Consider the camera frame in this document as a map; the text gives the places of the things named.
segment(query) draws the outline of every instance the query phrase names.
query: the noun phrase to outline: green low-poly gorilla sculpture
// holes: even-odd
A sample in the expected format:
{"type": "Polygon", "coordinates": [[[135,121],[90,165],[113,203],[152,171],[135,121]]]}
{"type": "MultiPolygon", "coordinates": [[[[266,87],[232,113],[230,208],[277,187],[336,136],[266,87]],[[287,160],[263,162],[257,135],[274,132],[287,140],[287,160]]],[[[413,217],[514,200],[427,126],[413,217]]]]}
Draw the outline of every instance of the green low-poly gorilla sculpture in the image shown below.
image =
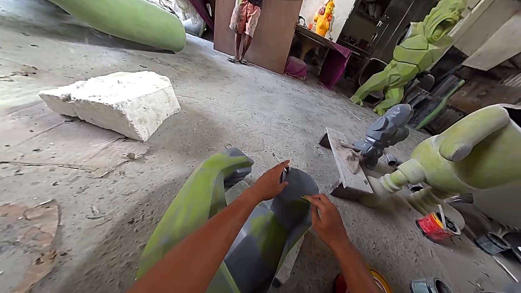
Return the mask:
{"type": "Polygon", "coordinates": [[[441,0],[422,22],[412,22],[410,35],[394,48],[393,60],[382,72],[371,76],[351,97],[351,102],[362,106],[362,100],[369,93],[383,90],[385,99],[373,112],[382,116],[387,109],[399,104],[403,87],[452,45],[452,38],[447,34],[460,20],[466,4],[466,0],[441,0]]]}

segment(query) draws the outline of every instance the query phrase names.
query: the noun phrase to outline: hand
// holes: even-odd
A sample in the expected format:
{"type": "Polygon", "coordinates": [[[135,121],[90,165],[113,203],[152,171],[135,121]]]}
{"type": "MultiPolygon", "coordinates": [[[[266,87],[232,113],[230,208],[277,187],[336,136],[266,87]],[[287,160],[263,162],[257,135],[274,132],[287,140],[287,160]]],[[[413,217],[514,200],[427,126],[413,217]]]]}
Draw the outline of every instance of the hand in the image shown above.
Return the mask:
{"type": "Polygon", "coordinates": [[[248,197],[255,199],[256,203],[274,198],[288,185],[285,181],[279,184],[279,179],[282,171],[289,163],[290,160],[284,161],[262,174],[253,186],[247,188],[243,194],[246,193],[248,197]]]}
{"type": "Polygon", "coordinates": [[[349,243],[348,234],[345,232],[342,218],[337,207],[323,193],[314,196],[305,196],[311,205],[311,218],[313,228],[318,237],[324,241],[329,248],[336,252],[349,243]]]}

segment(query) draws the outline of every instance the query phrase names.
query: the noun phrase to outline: person's arm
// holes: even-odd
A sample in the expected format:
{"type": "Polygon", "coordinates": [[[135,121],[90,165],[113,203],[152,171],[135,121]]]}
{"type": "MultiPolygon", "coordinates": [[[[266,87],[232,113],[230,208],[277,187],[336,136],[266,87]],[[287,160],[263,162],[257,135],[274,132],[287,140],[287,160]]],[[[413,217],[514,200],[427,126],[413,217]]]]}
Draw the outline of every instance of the person's arm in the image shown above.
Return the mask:
{"type": "Polygon", "coordinates": [[[306,198],[313,203],[311,206],[313,228],[337,257],[349,292],[380,293],[358,250],[349,240],[337,207],[325,194],[306,196],[306,198]]]}
{"type": "Polygon", "coordinates": [[[127,293],[204,292],[253,208],[274,198],[288,184],[279,184],[288,164],[282,162],[264,173],[229,206],[174,246],[127,293]]]}

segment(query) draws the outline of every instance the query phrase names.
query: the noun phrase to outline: low-poly sculpture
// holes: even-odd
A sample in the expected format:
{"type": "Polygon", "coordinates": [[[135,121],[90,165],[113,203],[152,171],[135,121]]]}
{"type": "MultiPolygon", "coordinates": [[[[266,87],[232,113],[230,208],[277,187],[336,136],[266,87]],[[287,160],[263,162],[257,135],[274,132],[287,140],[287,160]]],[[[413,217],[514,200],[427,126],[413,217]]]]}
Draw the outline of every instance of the low-poly sculpture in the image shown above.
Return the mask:
{"type": "Polygon", "coordinates": [[[465,7],[466,0],[441,0],[422,22],[412,22],[410,35],[394,48],[393,60],[382,72],[371,76],[351,97],[351,102],[362,106],[362,100],[369,93],[383,90],[385,99],[373,112],[382,116],[387,109],[399,104],[403,87],[452,45],[452,38],[447,34],[465,7]]]}
{"type": "Polygon", "coordinates": [[[364,163],[370,170],[374,169],[383,150],[404,140],[409,135],[405,127],[413,117],[413,109],[408,104],[399,104],[390,108],[385,115],[374,121],[366,131],[363,140],[353,143],[360,149],[364,163]]]}
{"type": "MultiPolygon", "coordinates": [[[[421,142],[411,159],[395,172],[378,179],[368,176],[375,193],[359,201],[366,206],[377,206],[403,186],[424,182],[429,187],[410,194],[407,200],[426,215],[459,193],[520,182],[520,145],[521,106],[496,104],[482,108],[440,135],[421,142]]],[[[518,196],[519,191],[515,190],[504,198],[518,196]]]]}
{"type": "MultiPolygon", "coordinates": [[[[190,175],[148,240],[138,267],[143,276],[171,248],[226,207],[225,188],[251,172],[253,160],[237,148],[219,152],[190,175]]],[[[317,194],[313,178],[295,168],[274,199],[250,214],[206,292],[267,292],[288,252],[311,226],[311,208],[302,196],[317,194]]]]}
{"type": "Polygon", "coordinates": [[[330,31],[333,22],[333,9],[334,1],[326,0],[315,14],[313,21],[317,23],[315,30],[317,34],[326,36],[327,32],[330,31]]]}

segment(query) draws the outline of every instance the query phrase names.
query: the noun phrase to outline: white foam block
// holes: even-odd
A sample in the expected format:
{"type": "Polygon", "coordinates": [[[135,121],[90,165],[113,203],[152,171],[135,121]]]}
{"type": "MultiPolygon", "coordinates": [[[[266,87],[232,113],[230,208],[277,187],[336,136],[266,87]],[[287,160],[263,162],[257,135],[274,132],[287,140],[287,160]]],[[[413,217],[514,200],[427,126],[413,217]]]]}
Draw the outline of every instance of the white foam block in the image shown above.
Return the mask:
{"type": "Polygon", "coordinates": [[[141,141],[181,110],[168,77],[152,71],[116,72],[38,94],[55,112],[141,141]]]}

